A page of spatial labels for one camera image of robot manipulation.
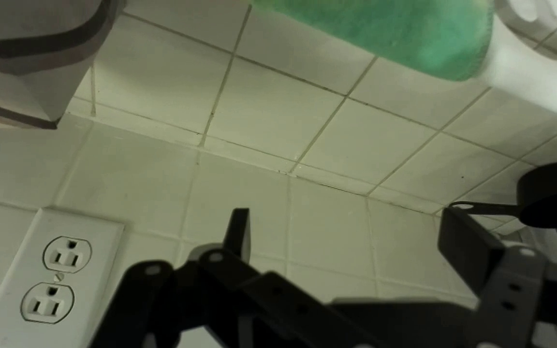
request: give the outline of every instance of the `black mechanical part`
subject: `black mechanical part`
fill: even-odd
[[[557,326],[557,266],[529,248],[505,250],[467,212],[443,214],[440,250],[480,297],[476,312],[443,303],[320,304],[275,274],[246,264],[248,212],[223,246],[173,272],[132,268],[93,348],[173,348],[206,328],[225,348],[529,348],[538,322]]]
[[[517,185],[517,206],[457,202],[471,216],[509,216],[527,227],[557,229],[557,163],[527,173]]]

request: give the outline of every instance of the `tile grout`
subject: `tile grout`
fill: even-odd
[[[90,130],[86,132],[86,136],[84,136],[84,140],[82,140],[82,146],[80,146],[80,150],[76,152],[74,161],[70,163],[70,167],[68,167],[62,183],[61,183],[61,187],[59,187],[59,190],[57,190],[57,196],[55,196],[55,200],[53,200],[53,206],[57,206],[57,208],[62,206],[62,200],[64,200],[64,196],[66,196],[66,192],[68,192],[68,188],[70,188],[70,185],[72,185],[72,179],[76,177],[76,173],[78,173],[80,165],[84,163],[86,154],[88,154],[88,150],[90,150],[90,138],[91,138],[93,132],[95,132],[95,123],[93,123],[93,121],[90,121],[90,123],[91,123],[91,125],[90,125]]]
[[[221,101],[221,98],[223,98],[223,92],[225,92],[225,86],[227,86],[231,69],[233,69],[233,65],[235,65],[236,59],[238,59],[238,61],[244,61],[244,63],[250,63],[250,65],[256,65],[256,67],[262,67],[262,69],[271,71],[271,72],[275,72],[275,74],[293,78],[293,80],[296,80],[296,82],[308,84],[308,86],[312,86],[312,88],[320,88],[320,90],[324,90],[324,92],[337,94],[337,96],[343,96],[343,98],[345,98],[343,103],[339,103],[337,111],[329,117],[329,121],[327,121],[327,123],[324,125],[324,129],[316,134],[314,142],[306,148],[306,152],[298,158],[296,163],[295,163],[293,159],[283,159],[283,158],[277,158],[277,156],[273,156],[273,154],[266,154],[266,152],[260,152],[260,150],[254,150],[254,148],[236,144],[236,142],[229,142],[229,144],[238,146],[238,148],[248,150],[248,152],[256,152],[256,154],[262,154],[262,156],[267,156],[267,158],[275,158],[275,159],[283,159],[283,161],[295,163],[295,167],[289,171],[289,177],[293,177],[295,171],[298,169],[298,165],[302,165],[304,158],[310,154],[310,150],[316,146],[316,142],[322,138],[322,134],[327,130],[327,127],[335,121],[337,113],[341,111],[341,107],[343,107],[347,101],[362,103],[362,105],[366,105],[366,107],[372,107],[372,109],[376,109],[376,111],[383,111],[383,113],[387,113],[387,115],[391,115],[391,117],[397,117],[397,119],[401,119],[401,121],[407,121],[407,123],[412,123],[412,125],[420,125],[418,121],[412,121],[412,119],[403,117],[403,115],[395,115],[395,113],[391,113],[391,111],[380,109],[380,107],[376,107],[376,105],[370,105],[370,103],[366,103],[366,101],[360,101],[360,100],[354,100],[354,98],[353,98],[353,92],[358,88],[358,84],[366,78],[366,74],[368,74],[368,72],[372,71],[372,67],[376,65],[376,61],[378,61],[376,57],[372,59],[370,67],[368,67],[368,69],[364,71],[364,74],[356,80],[356,84],[353,86],[353,90],[351,90],[349,94],[339,94],[339,92],[329,90],[329,88],[325,88],[325,86],[320,86],[320,84],[316,84],[316,82],[308,82],[308,80],[304,80],[304,78],[298,78],[298,76],[293,76],[293,74],[289,74],[289,72],[277,71],[277,69],[273,69],[273,67],[266,67],[266,65],[256,63],[256,61],[252,61],[252,59],[240,57],[240,55],[238,55],[238,47],[240,47],[240,42],[242,42],[244,32],[246,32],[250,13],[252,13],[252,9],[248,9],[248,13],[246,13],[246,18],[244,18],[242,28],[240,28],[240,34],[238,34],[238,42],[236,42],[236,45],[235,45],[233,51],[215,47],[215,45],[211,45],[211,43],[206,43],[206,42],[202,42],[202,40],[190,38],[190,36],[186,36],[186,34],[180,34],[180,32],[169,30],[169,28],[165,28],[165,26],[148,22],[148,20],[138,18],[138,16],[134,16],[134,14],[124,14],[126,18],[144,22],[144,24],[148,24],[148,26],[151,26],[151,28],[169,32],[169,34],[173,34],[173,36],[180,36],[180,38],[184,38],[184,40],[188,40],[188,42],[194,42],[194,43],[206,45],[206,47],[209,47],[209,49],[215,49],[215,51],[221,51],[221,53],[231,55],[231,63],[229,63],[225,80],[223,80],[223,84],[221,84],[221,92],[219,92],[219,98],[217,98],[217,101],[215,101],[211,119],[209,119],[209,123],[207,123],[206,132],[202,134],[202,144],[200,144],[200,148],[206,148],[206,144],[207,144],[209,129],[211,129],[211,125],[213,125],[217,105],[219,105],[219,101]],[[554,38],[554,36],[556,36],[556,32],[550,34],[550,36],[540,43],[540,47],[542,47],[550,38]],[[432,127],[428,127],[428,125],[420,125],[420,127],[424,127],[424,129],[436,130],[436,134],[434,134],[420,150],[416,150],[416,154],[412,154],[405,163],[401,163],[391,175],[387,175],[380,185],[376,185],[374,190],[370,190],[368,194],[356,194],[356,196],[372,198],[372,194],[374,194],[378,188],[382,188],[383,183],[387,183],[393,175],[397,175],[414,156],[418,156],[426,146],[430,146],[440,134],[451,136],[451,134],[447,134],[447,129],[449,129],[457,119],[461,119],[469,109],[472,109],[472,105],[476,105],[476,103],[478,103],[484,96],[488,96],[488,94],[490,94],[490,88],[488,88],[484,94],[480,94],[472,103],[469,103],[469,105],[467,105],[455,119],[451,119],[442,130],[436,130],[436,129],[432,129]],[[500,154],[500,152],[496,152],[496,150],[484,148],[484,146],[474,144],[474,142],[471,142],[471,140],[465,140],[465,138],[461,138],[461,136],[451,136],[451,138],[457,138],[457,140],[467,142],[467,144],[471,144],[471,146],[476,146],[476,148],[480,148],[480,150],[486,150],[486,152],[492,152],[492,154],[509,158],[509,156],[505,156],[505,154]]]
[[[202,40],[198,40],[198,38],[192,38],[192,36],[182,34],[182,32],[177,32],[177,30],[165,28],[165,26],[161,26],[161,24],[149,22],[149,20],[140,18],[140,16],[136,16],[136,14],[124,13],[122,18],[142,22],[142,24],[146,24],[146,26],[149,26],[149,28],[157,28],[157,30],[161,30],[161,32],[169,32],[169,34],[173,34],[173,36],[178,36],[178,38],[182,38],[182,40],[194,42],[194,43],[198,43],[198,45],[204,45],[204,47],[221,51],[223,55],[233,55],[233,51],[229,51],[229,49],[217,47],[217,45],[213,45],[213,43],[202,42]]]
[[[424,152],[442,132],[436,132],[428,142],[424,142],[416,152],[412,152],[401,165],[397,165],[387,177],[383,177],[368,194],[372,198],[391,177],[395,177],[405,165],[409,165],[420,152]]]
[[[331,127],[331,123],[335,121],[335,117],[341,113],[341,109],[345,107],[345,103],[351,100],[349,96],[354,94],[354,90],[362,84],[362,80],[370,74],[370,71],[374,69],[374,65],[378,63],[378,59],[374,57],[372,63],[362,71],[362,74],[358,76],[358,80],[354,82],[354,86],[349,90],[349,94],[343,98],[343,101],[337,105],[337,109],[331,113],[331,117],[325,121],[325,125],[320,129],[320,132],[314,136],[314,140],[308,144],[308,148],[304,148],[302,156],[296,159],[293,171],[289,171],[289,175],[295,175],[295,171],[300,167],[300,163],[306,159],[306,156],[314,150],[314,146],[318,144],[318,140],[325,134],[325,130]]]
[[[157,127],[177,129],[177,130],[182,130],[182,132],[188,132],[188,134],[202,136],[202,132],[198,132],[198,130],[184,129],[184,127],[178,127],[178,125],[169,125],[169,123],[163,123],[163,121],[155,121],[155,119],[151,119],[151,117],[138,115],[138,113],[134,113],[134,111],[124,111],[124,109],[119,109],[119,107],[113,107],[113,105],[105,105],[105,103],[95,103],[95,105],[97,105],[97,107],[103,107],[103,109],[117,111],[117,113],[124,113],[124,115],[128,115],[128,117],[136,117],[136,119],[153,123],[153,125],[157,125]]]
[[[186,200],[184,200],[186,202],[184,204],[186,210],[184,210],[184,217],[182,217],[182,223],[180,223],[178,235],[177,235],[180,241],[186,237],[186,223],[188,223],[188,216],[192,214],[192,198],[194,198],[200,175],[202,175],[202,154],[196,152],[194,175],[192,175],[190,188],[188,188],[188,194],[186,194]]]
[[[238,53],[238,49],[240,49],[240,43],[242,43],[242,38],[244,38],[244,32],[246,32],[246,26],[248,26],[250,16],[252,16],[252,7],[246,9],[244,20],[242,20],[242,26],[240,26],[240,32],[238,32],[238,40],[236,40],[236,45],[235,45],[235,51],[231,53],[231,59],[229,59],[229,65],[227,65],[227,71],[225,71],[225,76],[223,76],[223,82],[221,82],[217,100],[215,100],[215,103],[213,103],[213,111],[211,111],[211,115],[209,115],[209,119],[207,119],[207,125],[206,125],[206,129],[204,129],[200,148],[206,148],[206,144],[207,144],[207,136],[209,136],[209,130],[211,130],[211,127],[213,127],[213,123],[215,123],[215,117],[217,117],[217,111],[219,111],[223,94],[225,94],[225,90],[227,90],[229,78],[231,78],[231,74],[233,74],[233,69],[235,69],[235,63],[236,63],[236,53]]]
[[[91,67],[90,67],[90,101],[91,101],[91,117],[93,119],[97,119],[97,115],[99,115],[99,107],[97,107],[97,101],[99,101],[99,98],[97,98],[97,71],[95,71],[95,63],[91,63]]]
[[[557,140],[557,134],[556,134],[552,140],[536,146],[536,148],[534,148],[532,152],[529,152],[521,161],[529,163],[527,158],[530,158],[532,154],[538,154],[538,152],[546,150],[546,148],[548,148],[550,144],[554,144],[556,140]]]
[[[380,279],[382,277],[382,272],[380,272],[380,266],[378,266],[378,245],[376,245],[376,239],[374,239],[374,227],[372,227],[372,206],[370,206],[370,200],[364,198],[364,210],[366,210],[366,229],[368,229],[368,243],[370,243],[370,252],[372,252],[372,264],[374,264],[374,277]]]
[[[378,192],[391,177],[395,177],[405,165],[409,165],[409,161],[412,161],[418,154],[422,154],[436,138],[440,138],[440,134],[445,134],[445,130],[455,123],[459,121],[463,115],[467,115],[480,100],[484,100],[488,96],[490,90],[482,92],[474,101],[471,101],[465,109],[461,109],[457,113],[455,119],[451,119],[443,129],[436,130],[436,134],[422,146],[418,148],[411,158],[407,158],[407,161],[403,161],[393,173],[389,173],[385,179],[380,181],[380,185],[374,187],[372,192],[368,192],[368,198],[374,196],[374,192]]]
[[[353,194],[353,196],[364,198],[364,194],[349,192],[345,188],[335,188],[331,185],[316,183],[316,181],[310,181],[306,177],[293,177],[293,181],[302,181],[302,183],[308,183],[308,185],[314,185],[314,187],[322,187],[322,188],[327,188],[327,190],[335,190],[335,192],[343,192],[343,194]]]
[[[293,179],[287,179],[287,229],[285,229],[285,275],[289,275],[289,260],[291,260],[291,231],[293,231],[293,204],[295,204],[295,198],[293,198]]]
[[[0,208],[10,208],[10,210],[18,210],[18,212],[26,212],[26,214],[35,214],[41,208],[33,208],[33,206],[22,206],[22,204],[14,204],[10,202],[0,202]]]
[[[513,169],[515,165],[519,165],[521,161],[511,161],[507,167],[503,167],[501,171],[498,171],[496,175],[488,177],[486,181],[482,181],[478,187],[471,188],[469,192],[465,192],[463,196],[455,198],[453,202],[474,194],[476,190],[480,190],[482,187],[490,185],[496,177],[503,175],[505,171]]]

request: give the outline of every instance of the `green towel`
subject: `green towel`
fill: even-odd
[[[474,78],[488,55],[494,0],[254,0],[378,57],[442,80]]]

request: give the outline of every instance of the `outlet socket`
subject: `outlet socket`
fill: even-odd
[[[61,237],[53,241],[45,254],[45,268],[57,274],[78,274],[91,260],[91,245],[80,239]]]
[[[57,326],[74,306],[74,293],[62,285],[37,285],[33,287],[22,304],[22,316],[30,324]]]
[[[122,233],[120,223],[41,210],[0,283],[0,348],[90,347],[107,308],[107,283]],[[61,254],[62,266],[49,264],[47,270],[51,252]]]

